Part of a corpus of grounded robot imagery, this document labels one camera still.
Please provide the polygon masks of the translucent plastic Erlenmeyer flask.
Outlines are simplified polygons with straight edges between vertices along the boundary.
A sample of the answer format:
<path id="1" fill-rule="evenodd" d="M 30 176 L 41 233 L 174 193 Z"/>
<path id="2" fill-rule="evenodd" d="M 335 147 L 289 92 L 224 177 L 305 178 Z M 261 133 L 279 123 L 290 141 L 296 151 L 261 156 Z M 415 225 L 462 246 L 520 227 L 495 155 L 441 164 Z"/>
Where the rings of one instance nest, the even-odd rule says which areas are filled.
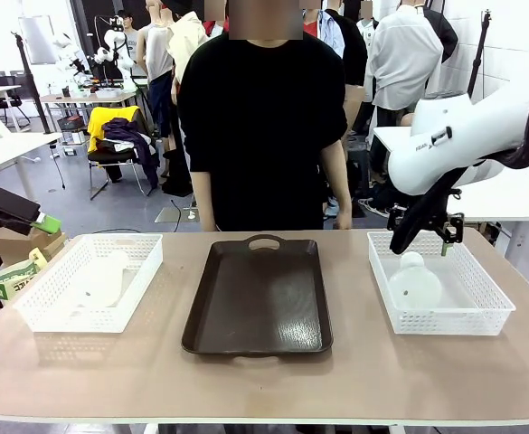
<path id="1" fill-rule="evenodd" d="M 71 280 L 76 303 L 87 308 L 112 307 L 120 298 L 128 262 L 125 251 L 113 250 L 82 266 Z"/>
<path id="2" fill-rule="evenodd" d="M 418 252 L 407 251 L 401 255 L 400 266 L 388 285 L 399 308 L 431 309 L 440 306 L 443 286 Z"/>

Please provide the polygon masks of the dark purple garment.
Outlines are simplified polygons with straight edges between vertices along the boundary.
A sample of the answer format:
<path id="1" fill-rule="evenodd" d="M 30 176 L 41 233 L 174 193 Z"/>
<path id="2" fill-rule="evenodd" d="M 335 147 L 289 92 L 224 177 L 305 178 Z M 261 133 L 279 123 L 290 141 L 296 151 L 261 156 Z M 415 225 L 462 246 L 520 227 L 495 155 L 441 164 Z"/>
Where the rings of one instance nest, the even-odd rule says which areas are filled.
<path id="1" fill-rule="evenodd" d="M 152 190 L 158 187 L 157 168 L 159 159 L 152 146 L 151 139 L 140 131 L 137 122 L 137 114 L 132 120 L 127 118 L 113 118 L 102 126 L 104 138 L 113 143 L 116 153 L 125 153 L 125 150 L 118 150 L 119 145 L 130 144 L 131 153 L 136 156 L 137 162 L 142 166 L 150 188 Z"/>

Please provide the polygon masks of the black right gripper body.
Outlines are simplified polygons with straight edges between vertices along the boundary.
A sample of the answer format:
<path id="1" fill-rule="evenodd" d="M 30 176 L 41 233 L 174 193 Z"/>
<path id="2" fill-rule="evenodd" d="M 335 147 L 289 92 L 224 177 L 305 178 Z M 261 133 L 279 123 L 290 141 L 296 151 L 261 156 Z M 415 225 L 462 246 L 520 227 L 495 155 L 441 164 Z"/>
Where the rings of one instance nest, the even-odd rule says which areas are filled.
<path id="1" fill-rule="evenodd" d="M 444 229 L 446 225 L 454 226 L 456 219 L 462 220 L 462 213 L 447 212 L 449 197 L 460 199 L 460 188 L 431 188 L 424 196 L 425 221 L 424 229 Z"/>

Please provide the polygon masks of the mannequin in cream jacket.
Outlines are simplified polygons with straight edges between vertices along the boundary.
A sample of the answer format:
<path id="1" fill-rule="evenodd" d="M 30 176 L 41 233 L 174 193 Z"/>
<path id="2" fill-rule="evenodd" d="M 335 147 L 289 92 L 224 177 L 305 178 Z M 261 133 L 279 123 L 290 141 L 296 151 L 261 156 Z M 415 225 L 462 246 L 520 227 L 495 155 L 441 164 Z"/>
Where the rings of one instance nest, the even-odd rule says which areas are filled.
<path id="1" fill-rule="evenodd" d="M 195 51 L 208 41 L 208 36 L 196 12 L 189 12 L 170 24 L 167 34 L 167 52 L 174 61 L 175 78 L 181 83 L 187 63 Z"/>

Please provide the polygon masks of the person's right forearm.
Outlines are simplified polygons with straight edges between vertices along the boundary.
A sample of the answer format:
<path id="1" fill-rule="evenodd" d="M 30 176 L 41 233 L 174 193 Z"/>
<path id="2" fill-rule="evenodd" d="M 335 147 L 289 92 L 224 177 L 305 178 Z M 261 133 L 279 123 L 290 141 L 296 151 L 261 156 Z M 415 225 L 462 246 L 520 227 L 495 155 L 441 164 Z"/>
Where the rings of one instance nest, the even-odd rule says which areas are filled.
<path id="1" fill-rule="evenodd" d="M 211 176 L 206 172 L 191 172 L 194 195 L 202 223 L 213 223 Z"/>

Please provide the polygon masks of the white perforated plastic basket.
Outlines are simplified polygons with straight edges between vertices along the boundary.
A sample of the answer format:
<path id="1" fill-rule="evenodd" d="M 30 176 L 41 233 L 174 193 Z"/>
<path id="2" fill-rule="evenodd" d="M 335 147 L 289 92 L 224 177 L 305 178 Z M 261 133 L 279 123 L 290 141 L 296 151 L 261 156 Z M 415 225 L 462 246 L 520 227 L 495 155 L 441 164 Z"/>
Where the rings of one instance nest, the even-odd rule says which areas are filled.
<path id="1" fill-rule="evenodd" d="M 390 250 L 392 233 L 368 234 L 369 261 L 392 329 L 397 335 L 499 335 L 515 305 L 462 244 L 441 256 L 442 240 L 421 231 L 405 251 L 418 252 L 437 275 L 443 295 L 431 309 L 399 308 L 388 281 L 400 266 L 401 255 Z"/>
<path id="2" fill-rule="evenodd" d="M 87 308 L 71 293 L 75 273 L 92 259 L 123 250 L 129 258 L 122 292 L 112 307 Z M 159 233 L 90 234 L 73 241 L 14 303 L 35 333 L 119 334 L 128 325 L 163 262 Z"/>

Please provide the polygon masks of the black hanging jacket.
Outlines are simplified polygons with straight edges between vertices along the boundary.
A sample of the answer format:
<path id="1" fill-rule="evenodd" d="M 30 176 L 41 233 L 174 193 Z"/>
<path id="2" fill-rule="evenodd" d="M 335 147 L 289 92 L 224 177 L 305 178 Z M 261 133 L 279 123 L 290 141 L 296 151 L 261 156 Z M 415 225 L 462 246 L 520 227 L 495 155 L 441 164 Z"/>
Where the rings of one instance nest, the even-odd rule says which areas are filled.
<path id="1" fill-rule="evenodd" d="M 447 61 L 458 46 L 458 36 L 446 17 L 437 11 L 424 7 L 424 15 L 430 22 L 435 34 L 443 46 L 441 62 Z"/>

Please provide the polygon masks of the brown cardboard box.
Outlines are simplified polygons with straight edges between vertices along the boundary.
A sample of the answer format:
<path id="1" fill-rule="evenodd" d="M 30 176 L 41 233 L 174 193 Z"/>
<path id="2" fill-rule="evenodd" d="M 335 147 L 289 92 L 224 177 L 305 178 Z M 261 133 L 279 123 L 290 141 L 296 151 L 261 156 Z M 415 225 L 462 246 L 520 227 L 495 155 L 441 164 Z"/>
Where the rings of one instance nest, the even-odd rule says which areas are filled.
<path id="1" fill-rule="evenodd" d="M 64 248 L 67 239 L 62 231 L 48 234 L 32 228 L 28 235 L 22 235 L 0 228 L 0 258 L 5 266 L 14 265 L 28 259 L 30 252 L 38 249 L 50 261 Z"/>

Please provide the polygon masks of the black metal chair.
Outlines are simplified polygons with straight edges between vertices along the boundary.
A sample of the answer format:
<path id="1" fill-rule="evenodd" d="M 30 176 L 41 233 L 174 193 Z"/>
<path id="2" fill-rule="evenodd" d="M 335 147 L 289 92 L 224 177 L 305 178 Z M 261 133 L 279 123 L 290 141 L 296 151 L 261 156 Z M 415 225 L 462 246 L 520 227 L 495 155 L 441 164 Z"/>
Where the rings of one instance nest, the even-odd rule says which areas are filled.
<path id="1" fill-rule="evenodd" d="M 159 159 L 156 142 L 145 122 L 141 108 L 139 108 L 139 111 L 136 114 L 140 131 L 146 133 L 151 139 L 152 146 Z M 117 183 L 122 179 L 121 168 L 123 166 L 131 168 L 134 175 L 138 175 L 139 172 L 142 172 L 144 176 L 146 176 L 142 166 L 137 162 L 136 156 L 131 153 L 131 149 L 132 146 L 130 144 L 127 144 L 126 146 L 119 145 L 118 150 L 125 150 L 125 153 L 116 153 L 112 142 L 109 142 L 105 138 L 97 140 L 97 150 L 90 154 L 88 153 L 91 200 L 94 200 L 109 184 Z M 158 188 L 152 190 L 149 184 L 149 188 L 146 190 L 140 181 L 137 181 L 137 186 L 145 197 L 148 197 Z"/>

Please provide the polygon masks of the background person in grey tee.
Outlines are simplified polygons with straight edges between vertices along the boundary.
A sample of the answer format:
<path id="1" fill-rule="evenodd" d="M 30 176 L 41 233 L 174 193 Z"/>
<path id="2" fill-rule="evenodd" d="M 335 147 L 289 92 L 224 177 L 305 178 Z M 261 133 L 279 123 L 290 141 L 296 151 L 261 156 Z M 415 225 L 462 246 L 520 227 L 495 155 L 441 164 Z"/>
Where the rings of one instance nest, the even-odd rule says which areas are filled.
<path id="1" fill-rule="evenodd" d="M 133 27 L 133 16 L 125 9 L 120 9 L 117 15 L 123 20 L 124 34 L 128 38 L 128 48 L 134 49 L 137 45 L 138 30 Z"/>

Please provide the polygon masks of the grey floor socket plate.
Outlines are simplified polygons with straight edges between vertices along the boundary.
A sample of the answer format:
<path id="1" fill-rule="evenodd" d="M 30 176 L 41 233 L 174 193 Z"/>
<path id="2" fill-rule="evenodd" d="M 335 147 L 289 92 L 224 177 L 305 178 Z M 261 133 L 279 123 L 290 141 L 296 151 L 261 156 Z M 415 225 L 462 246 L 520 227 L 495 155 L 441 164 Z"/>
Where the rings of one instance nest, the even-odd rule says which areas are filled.
<path id="1" fill-rule="evenodd" d="M 195 207 L 179 208 L 174 205 L 165 207 L 156 216 L 155 223 L 195 223 L 200 221 L 200 215 Z"/>

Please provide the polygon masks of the green and white package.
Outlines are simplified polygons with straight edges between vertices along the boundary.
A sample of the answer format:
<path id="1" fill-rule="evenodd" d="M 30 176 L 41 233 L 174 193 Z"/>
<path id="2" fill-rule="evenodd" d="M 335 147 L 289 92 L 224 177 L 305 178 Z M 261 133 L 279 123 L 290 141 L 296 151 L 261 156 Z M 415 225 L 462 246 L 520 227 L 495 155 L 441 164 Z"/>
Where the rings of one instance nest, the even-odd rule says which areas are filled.
<path id="1" fill-rule="evenodd" d="M 29 252 L 28 259 L 0 270 L 0 300 L 11 301 L 47 265 L 39 248 Z"/>

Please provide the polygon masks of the white side table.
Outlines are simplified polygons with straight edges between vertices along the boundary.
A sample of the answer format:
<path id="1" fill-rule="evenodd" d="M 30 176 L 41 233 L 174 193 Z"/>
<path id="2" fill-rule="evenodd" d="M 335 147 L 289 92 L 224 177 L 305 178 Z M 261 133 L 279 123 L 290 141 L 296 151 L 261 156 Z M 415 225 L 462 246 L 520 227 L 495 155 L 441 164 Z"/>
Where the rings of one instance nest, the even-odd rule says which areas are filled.
<path id="1" fill-rule="evenodd" d="M 25 196 L 34 201 L 33 188 L 24 168 L 24 156 L 42 146 L 55 144 L 62 138 L 62 133 L 10 133 L 0 138 L 0 170 L 14 165 Z"/>

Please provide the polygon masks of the black office chair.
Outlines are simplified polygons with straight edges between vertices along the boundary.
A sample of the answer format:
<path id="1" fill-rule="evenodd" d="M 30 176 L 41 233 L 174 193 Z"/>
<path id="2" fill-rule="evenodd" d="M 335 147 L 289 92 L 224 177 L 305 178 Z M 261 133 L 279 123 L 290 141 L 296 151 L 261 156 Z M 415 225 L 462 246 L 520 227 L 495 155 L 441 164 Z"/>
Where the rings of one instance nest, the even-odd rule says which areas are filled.
<path id="1" fill-rule="evenodd" d="M 0 96 L 0 110 L 3 111 L 5 120 L 7 120 L 7 110 L 9 108 L 16 109 L 24 118 L 24 127 L 31 125 L 31 120 L 23 112 L 21 106 L 23 105 L 23 96 L 25 92 L 24 88 L 24 76 L 23 75 L 9 75 L 7 76 L 4 72 L 0 72 L 0 87 L 1 86 L 14 86 L 19 85 L 19 88 L 8 90 L 7 97 Z"/>

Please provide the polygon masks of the person's left forearm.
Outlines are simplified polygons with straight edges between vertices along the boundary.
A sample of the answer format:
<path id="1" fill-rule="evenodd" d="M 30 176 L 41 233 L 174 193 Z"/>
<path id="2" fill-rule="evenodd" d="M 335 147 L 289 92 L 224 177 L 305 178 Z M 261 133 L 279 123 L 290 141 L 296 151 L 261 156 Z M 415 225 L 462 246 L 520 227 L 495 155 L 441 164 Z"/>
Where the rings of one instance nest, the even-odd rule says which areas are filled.
<path id="1" fill-rule="evenodd" d="M 321 151 L 322 165 L 329 185 L 342 212 L 352 211 L 352 198 L 348 188 L 346 161 L 340 140 Z"/>

